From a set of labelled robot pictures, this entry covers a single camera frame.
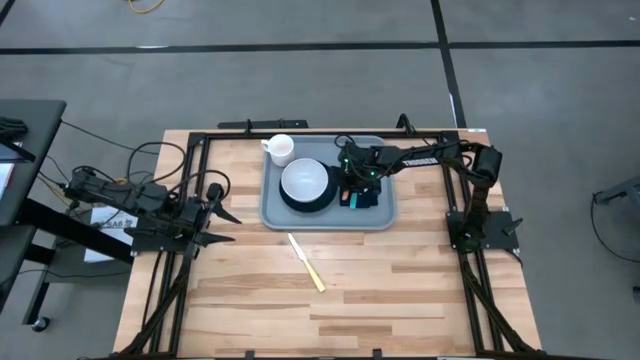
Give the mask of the black bundle on desk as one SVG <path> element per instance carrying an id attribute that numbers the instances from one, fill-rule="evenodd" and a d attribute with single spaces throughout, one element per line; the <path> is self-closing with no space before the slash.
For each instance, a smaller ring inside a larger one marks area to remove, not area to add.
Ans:
<path id="1" fill-rule="evenodd" d="M 18 141 L 28 132 L 29 129 L 22 120 L 0 116 L 0 141 Z"/>

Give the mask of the dark teal plate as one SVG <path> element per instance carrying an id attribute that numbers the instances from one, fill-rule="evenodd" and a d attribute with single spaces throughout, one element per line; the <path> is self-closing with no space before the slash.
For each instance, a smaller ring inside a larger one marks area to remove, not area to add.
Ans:
<path id="1" fill-rule="evenodd" d="M 338 191 L 338 186 L 335 182 L 332 168 L 323 162 L 321 162 L 321 165 L 324 167 L 328 175 L 328 184 L 321 196 L 311 202 L 300 202 L 294 200 L 285 192 L 282 183 L 279 183 L 280 197 L 289 208 L 303 213 L 312 213 L 326 208 L 334 200 Z"/>

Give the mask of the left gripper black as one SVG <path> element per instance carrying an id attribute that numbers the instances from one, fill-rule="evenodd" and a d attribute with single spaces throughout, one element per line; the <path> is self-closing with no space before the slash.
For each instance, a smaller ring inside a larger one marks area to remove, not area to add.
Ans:
<path id="1" fill-rule="evenodd" d="M 212 234 L 207 231 L 212 215 L 228 222 L 241 224 L 241 221 L 225 210 L 220 203 L 223 193 L 221 184 L 212 183 L 207 190 L 206 200 L 191 197 L 182 208 L 178 223 L 183 229 L 184 237 L 188 238 L 184 250 L 186 257 L 195 259 L 199 249 L 210 244 L 235 241 L 232 237 Z"/>

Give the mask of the navy napkin with white label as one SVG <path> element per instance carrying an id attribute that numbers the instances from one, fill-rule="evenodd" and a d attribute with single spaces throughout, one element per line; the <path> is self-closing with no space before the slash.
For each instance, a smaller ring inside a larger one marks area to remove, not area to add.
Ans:
<path id="1" fill-rule="evenodd" d="M 357 193 L 358 194 L 358 199 L 357 199 L 357 208 L 356 209 L 366 209 L 366 208 L 370 208 L 370 207 L 375 207 L 378 205 L 378 197 L 379 194 L 371 191 L 370 189 L 364 189 L 364 190 L 349 190 L 349 197 L 345 200 L 341 199 L 341 195 L 342 195 L 342 191 L 343 190 L 348 190 L 346 188 L 340 188 L 339 189 L 339 204 L 342 207 L 348 207 L 350 208 L 350 196 L 351 193 Z"/>

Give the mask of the black metal table frame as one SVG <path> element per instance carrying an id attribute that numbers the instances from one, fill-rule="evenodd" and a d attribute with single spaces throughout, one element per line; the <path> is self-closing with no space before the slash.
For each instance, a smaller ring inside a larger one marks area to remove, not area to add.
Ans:
<path id="1" fill-rule="evenodd" d="M 397 217 L 380 232 L 301 232 L 299 261 L 288 236 L 259 216 L 264 151 L 255 138 L 216 131 L 194 164 L 207 181 L 232 182 L 214 219 L 227 240 L 203 249 L 189 279 L 184 315 L 167 316 L 154 339 L 179 357 L 470 355 L 474 343 L 456 252 L 445 216 L 463 201 L 459 178 L 439 167 L 394 177 Z M 319 292 L 307 273 L 325 284 Z"/>

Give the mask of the white ribbed bowl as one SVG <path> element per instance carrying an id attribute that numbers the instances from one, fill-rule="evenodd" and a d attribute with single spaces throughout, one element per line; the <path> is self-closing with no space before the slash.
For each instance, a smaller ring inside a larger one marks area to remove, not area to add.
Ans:
<path id="1" fill-rule="evenodd" d="M 317 200 L 325 192 L 329 184 L 329 175 L 319 161 L 300 158 L 284 168 L 280 184 L 291 199 L 309 203 Z"/>

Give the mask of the black bar behind table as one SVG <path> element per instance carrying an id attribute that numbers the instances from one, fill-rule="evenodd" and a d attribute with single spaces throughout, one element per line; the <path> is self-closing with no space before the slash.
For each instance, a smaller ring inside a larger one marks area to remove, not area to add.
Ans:
<path id="1" fill-rule="evenodd" d="M 309 124 L 306 120 L 300 119 L 277 119 L 277 120 L 251 120 L 237 122 L 220 122 L 217 124 L 218 129 L 290 129 L 303 128 L 306 129 Z"/>

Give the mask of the grey plastic tray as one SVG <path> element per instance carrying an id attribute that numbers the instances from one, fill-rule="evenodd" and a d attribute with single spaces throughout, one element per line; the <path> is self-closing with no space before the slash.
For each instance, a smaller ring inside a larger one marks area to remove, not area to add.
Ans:
<path id="1" fill-rule="evenodd" d="M 312 158 L 327 166 L 339 164 L 339 148 L 332 135 L 294 135 L 297 158 Z M 263 159 L 259 215 L 270 229 L 287 231 L 381 231 L 389 228 L 397 218 L 394 180 L 381 180 L 378 204 L 369 208 L 352 209 L 340 204 L 335 196 L 326 208 L 312 213 L 296 211 L 285 204 L 279 192 L 283 169 L 273 164 L 266 154 Z"/>

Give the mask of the grey metal stand leg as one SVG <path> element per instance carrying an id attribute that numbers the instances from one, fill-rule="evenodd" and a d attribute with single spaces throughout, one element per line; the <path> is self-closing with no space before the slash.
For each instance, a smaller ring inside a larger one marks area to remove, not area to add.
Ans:
<path id="1" fill-rule="evenodd" d="M 594 195 L 597 204 L 607 204 L 616 198 L 627 197 L 631 204 L 640 207 L 640 176 L 635 176 Z"/>

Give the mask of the black side desk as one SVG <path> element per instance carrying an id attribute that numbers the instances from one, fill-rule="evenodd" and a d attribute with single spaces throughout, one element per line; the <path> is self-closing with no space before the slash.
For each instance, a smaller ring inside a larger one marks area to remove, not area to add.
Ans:
<path id="1" fill-rule="evenodd" d="M 14 165 L 0 196 L 0 312 L 25 261 L 44 266 L 28 300 L 23 323 L 42 332 L 50 319 L 40 314 L 49 285 L 89 282 L 103 275 L 97 263 L 83 260 L 86 249 L 119 263 L 106 264 L 106 276 L 120 275 L 133 264 L 131 246 L 28 197 L 62 123 L 61 100 L 0 100 L 0 118 L 22 121 L 27 133 L 16 152 L 24 161 Z"/>

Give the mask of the white labelled box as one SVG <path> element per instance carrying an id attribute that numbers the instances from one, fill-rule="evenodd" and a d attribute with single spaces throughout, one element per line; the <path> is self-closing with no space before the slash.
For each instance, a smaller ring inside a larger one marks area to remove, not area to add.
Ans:
<path id="1" fill-rule="evenodd" d="M 137 223 L 137 217 L 108 206 L 94 208 L 90 216 L 92 226 L 127 245 L 132 245 L 133 237 L 125 230 L 135 228 Z"/>

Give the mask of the white mug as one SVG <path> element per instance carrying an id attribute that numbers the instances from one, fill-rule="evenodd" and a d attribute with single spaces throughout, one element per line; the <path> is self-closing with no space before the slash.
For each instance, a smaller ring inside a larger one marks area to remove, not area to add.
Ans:
<path id="1" fill-rule="evenodd" d="M 286 134 L 277 134 L 268 140 L 262 140 L 261 146 L 276 166 L 286 167 L 295 160 L 294 141 Z"/>

